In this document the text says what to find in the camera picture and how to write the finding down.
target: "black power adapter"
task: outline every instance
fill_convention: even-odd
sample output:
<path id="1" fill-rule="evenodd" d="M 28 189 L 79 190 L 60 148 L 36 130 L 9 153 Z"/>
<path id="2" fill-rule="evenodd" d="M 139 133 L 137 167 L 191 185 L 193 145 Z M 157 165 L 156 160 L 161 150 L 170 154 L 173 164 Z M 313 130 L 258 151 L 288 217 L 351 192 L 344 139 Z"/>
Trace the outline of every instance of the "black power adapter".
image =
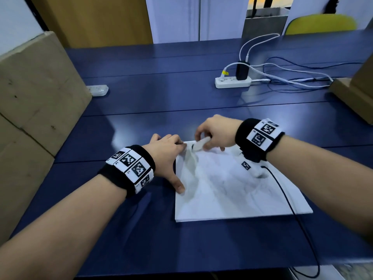
<path id="1" fill-rule="evenodd" d="M 238 62 L 250 65 L 249 62 L 245 62 L 245 61 L 238 61 Z M 249 67 L 248 66 L 242 65 L 242 64 L 237 64 L 236 79 L 238 81 L 244 81 L 245 79 L 247 79 L 248 74 L 249 74 Z"/>

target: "table surface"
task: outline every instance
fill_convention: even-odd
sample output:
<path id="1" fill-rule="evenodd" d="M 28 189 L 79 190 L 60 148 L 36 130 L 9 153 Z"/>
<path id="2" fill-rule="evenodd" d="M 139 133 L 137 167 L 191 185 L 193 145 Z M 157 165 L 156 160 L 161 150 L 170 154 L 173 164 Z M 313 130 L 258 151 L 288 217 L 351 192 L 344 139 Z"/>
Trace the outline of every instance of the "table surface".
<path id="1" fill-rule="evenodd" d="M 107 84 L 109 93 L 92 99 L 14 234 L 92 178 L 116 150 L 146 144 L 155 132 L 177 133 L 183 140 L 192 140 L 196 127 L 216 113 L 238 119 L 270 117 L 293 137 L 373 168 L 372 127 L 327 89 L 305 91 L 268 84 L 249 90 L 216 89 L 214 78 L 237 61 L 243 42 L 227 39 L 68 50 L 85 83 Z M 256 46 L 249 61 L 255 65 L 279 56 L 314 67 L 362 62 L 372 47 L 371 31 L 294 35 Z M 272 62 L 296 68 L 279 59 Z M 360 66 L 319 71 L 345 77 Z M 270 67 L 267 72 L 287 79 L 304 76 Z M 373 258 L 365 241 L 308 202 L 314 213 L 301 219 L 321 264 Z M 78 275 L 315 264 L 293 216 L 176 223 L 174 207 L 175 193 L 169 184 L 153 179 L 119 207 Z"/>

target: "cardboard box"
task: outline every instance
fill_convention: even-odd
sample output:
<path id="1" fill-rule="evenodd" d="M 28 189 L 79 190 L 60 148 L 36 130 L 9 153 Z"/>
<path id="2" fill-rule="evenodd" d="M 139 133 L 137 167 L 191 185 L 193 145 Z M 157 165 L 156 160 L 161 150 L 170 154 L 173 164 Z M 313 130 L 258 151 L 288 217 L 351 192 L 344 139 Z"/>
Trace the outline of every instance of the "cardboard box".
<path id="1" fill-rule="evenodd" d="M 56 155 L 92 96 L 54 32 L 0 56 L 0 114 Z"/>
<path id="2" fill-rule="evenodd" d="M 54 158 L 0 116 L 0 245 L 30 204 Z"/>
<path id="3" fill-rule="evenodd" d="M 352 78 L 339 78 L 329 89 L 368 124 L 373 124 L 373 54 Z"/>
<path id="4" fill-rule="evenodd" d="M 0 245 L 90 100 L 53 32 L 0 56 Z"/>

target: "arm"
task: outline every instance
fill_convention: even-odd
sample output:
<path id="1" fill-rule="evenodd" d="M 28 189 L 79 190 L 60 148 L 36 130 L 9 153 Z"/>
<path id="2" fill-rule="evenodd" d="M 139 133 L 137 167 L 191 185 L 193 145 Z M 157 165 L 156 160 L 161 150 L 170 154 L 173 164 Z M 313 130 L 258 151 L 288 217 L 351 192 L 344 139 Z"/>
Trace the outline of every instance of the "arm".
<path id="1" fill-rule="evenodd" d="M 197 128 L 195 138 L 200 140 L 202 132 L 212 137 L 205 149 L 233 146 L 241 123 L 215 115 Z M 266 159 L 331 217 L 368 239 L 373 236 L 372 169 L 289 136 Z"/>
<path id="2" fill-rule="evenodd" d="M 154 174 L 178 193 L 185 189 L 172 166 L 185 147 L 178 135 L 157 134 L 143 146 L 154 160 Z M 126 195 L 97 175 L 0 247 L 0 279 L 72 279 Z"/>

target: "forearm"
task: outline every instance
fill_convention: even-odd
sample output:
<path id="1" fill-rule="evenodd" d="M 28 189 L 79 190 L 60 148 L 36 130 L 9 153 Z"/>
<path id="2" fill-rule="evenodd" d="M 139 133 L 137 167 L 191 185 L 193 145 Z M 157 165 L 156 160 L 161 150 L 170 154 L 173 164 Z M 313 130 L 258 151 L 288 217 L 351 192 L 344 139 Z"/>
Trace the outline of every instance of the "forearm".
<path id="1" fill-rule="evenodd" d="M 72 279 L 125 197 L 94 177 L 0 248 L 0 279 Z"/>
<path id="2" fill-rule="evenodd" d="M 372 169 L 289 136 L 267 160 L 334 219 L 361 235 L 372 235 Z"/>

